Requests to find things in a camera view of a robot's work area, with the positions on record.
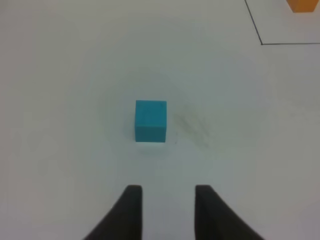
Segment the cyan block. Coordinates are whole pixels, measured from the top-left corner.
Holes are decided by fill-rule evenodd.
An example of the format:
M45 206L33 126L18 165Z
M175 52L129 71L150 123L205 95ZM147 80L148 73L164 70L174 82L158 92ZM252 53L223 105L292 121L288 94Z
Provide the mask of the cyan block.
M135 102L135 141L164 143L167 133L167 102Z

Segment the orange cube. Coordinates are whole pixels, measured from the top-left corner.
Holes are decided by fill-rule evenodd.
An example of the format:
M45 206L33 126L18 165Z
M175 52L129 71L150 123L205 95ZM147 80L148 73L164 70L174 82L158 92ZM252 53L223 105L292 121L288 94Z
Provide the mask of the orange cube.
M286 0L294 13L311 13L319 0Z

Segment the white surface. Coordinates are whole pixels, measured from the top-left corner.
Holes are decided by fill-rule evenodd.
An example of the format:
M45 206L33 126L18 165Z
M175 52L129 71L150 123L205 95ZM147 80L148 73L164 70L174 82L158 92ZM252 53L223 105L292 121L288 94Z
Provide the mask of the white surface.
M82 239L129 184L144 240L194 239L196 184L318 239L320 46L260 46L237 0L8 0L0 53L1 240ZM136 99L166 144L133 141Z
M264 44L320 43L320 6L294 13L286 0L247 0Z

